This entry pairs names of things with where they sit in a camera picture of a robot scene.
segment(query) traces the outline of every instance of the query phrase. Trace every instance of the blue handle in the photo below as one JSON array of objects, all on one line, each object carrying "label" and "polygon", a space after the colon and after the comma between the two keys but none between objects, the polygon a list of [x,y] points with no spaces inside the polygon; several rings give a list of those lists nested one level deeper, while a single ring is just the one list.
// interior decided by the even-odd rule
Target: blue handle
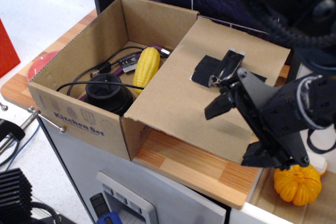
[{"label": "blue handle", "polygon": [[97,221],[97,224],[122,224],[117,212],[109,212]]}]

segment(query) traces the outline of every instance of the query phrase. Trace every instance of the black round object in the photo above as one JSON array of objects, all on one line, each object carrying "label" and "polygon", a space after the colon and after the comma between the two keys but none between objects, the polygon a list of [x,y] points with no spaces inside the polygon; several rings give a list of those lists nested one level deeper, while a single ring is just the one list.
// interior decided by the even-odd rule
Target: black round object
[{"label": "black round object", "polygon": [[[100,74],[90,81],[122,83],[118,76],[110,73]],[[85,102],[119,116],[123,116],[133,103],[132,93],[126,87],[120,85],[88,83],[86,85],[86,93]]]}]

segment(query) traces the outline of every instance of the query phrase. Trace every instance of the metal handle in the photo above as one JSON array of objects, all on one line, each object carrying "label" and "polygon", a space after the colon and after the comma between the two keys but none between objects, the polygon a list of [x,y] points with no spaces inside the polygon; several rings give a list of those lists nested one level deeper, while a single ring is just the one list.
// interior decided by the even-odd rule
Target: metal handle
[{"label": "metal handle", "polygon": [[[65,133],[66,132],[66,128],[64,127],[64,126],[58,126],[57,124],[55,124],[55,123],[53,123],[51,120],[49,120],[49,119],[47,119],[47,118],[45,118],[44,116],[42,116],[41,115],[41,112],[39,111],[39,110],[37,110],[38,111],[38,117],[39,118],[42,118],[42,119],[44,119],[44,120],[46,120],[48,123],[50,123],[52,126],[54,126],[56,129],[58,129],[58,132],[59,133],[61,133],[61,134],[63,134],[63,133]],[[29,108],[28,108],[28,112],[29,113],[34,113],[35,112],[35,109],[34,109],[34,107],[33,106],[30,106]]]},{"label": "metal handle", "polygon": [[[30,113],[33,113],[21,126],[20,128],[22,130],[25,130],[25,128],[27,128],[38,116],[38,114],[40,113],[40,111],[32,111]],[[4,145],[2,145],[0,147],[0,155],[3,154],[5,152],[5,150],[7,150],[8,147],[11,146],[11,144],[15,141],[14,137],[9,138]]]},{"label": "metal handle", "polygon": [[7,111],[8,110],[7,105],[3,105],[2,103],[0,103],[0,106],[1,106],[2,111]]}]

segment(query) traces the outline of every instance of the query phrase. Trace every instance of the wooden countertop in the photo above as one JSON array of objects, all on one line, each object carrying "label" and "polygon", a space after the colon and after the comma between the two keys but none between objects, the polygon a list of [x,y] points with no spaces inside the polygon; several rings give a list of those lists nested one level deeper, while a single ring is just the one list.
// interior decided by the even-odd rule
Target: wooden countertop
[{"label": "wooden countertop", "polygon": [[[90,12],[37,58],[61,50],[96,16],[95,10]],[[1,88],[6,101],[23,109],[31,105],[37,108],[26,77],[34,61]],[[288,70],[288,66],[283,67],[277,85],[284,84]],[[259,172],[257,168],[242,167],[159,131],[153,131],[134,161],[236,209],[243,207]]]}]

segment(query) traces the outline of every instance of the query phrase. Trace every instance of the red object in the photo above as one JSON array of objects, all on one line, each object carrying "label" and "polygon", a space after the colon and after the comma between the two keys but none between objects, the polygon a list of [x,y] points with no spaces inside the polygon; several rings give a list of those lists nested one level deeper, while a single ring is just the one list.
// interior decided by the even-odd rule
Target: red object
[{"label": "red object", "polygon": [[58,53],[59,51],[53,51],[36,59],[28,70],[27,80],[30,81]]},{"label": "red object", "polygon": [[0,77],[20,63],[20,59],[0,19]]}]

